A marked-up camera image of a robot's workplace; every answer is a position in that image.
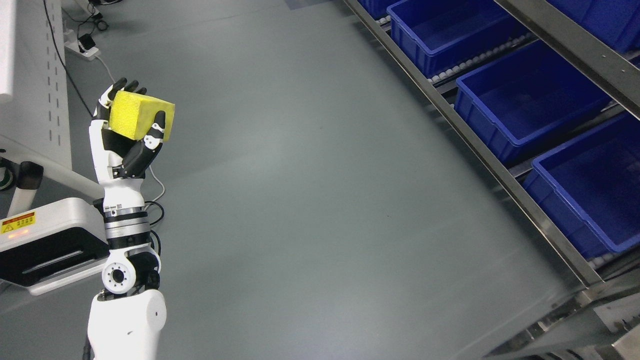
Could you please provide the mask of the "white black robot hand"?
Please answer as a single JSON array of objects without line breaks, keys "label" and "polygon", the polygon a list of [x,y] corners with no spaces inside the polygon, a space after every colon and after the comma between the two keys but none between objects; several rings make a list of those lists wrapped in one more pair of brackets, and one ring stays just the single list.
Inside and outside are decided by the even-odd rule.
[{"label": "white black robot hand", "polygon": [[98,98],[89,126],[94,173],[104,185],[117,179],[144,179],[165,141],[166,111],[157,111],[146,134],[134,140],[114,131],[109,124],[114,100],[119,92],[146,95],[137,80],[116,80]]}]

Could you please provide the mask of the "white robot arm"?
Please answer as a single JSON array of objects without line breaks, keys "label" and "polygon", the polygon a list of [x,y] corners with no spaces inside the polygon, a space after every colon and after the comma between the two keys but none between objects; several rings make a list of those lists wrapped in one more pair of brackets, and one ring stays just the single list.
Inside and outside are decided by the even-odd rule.
[{"label": "white robot arm", "polygon": [[155,360],[167,320],[160,292],[162,261],[152,231],[141,178],[102,179],[103,225],[109,255],[103,289],[93,297],[87,339],[96,360]]}]

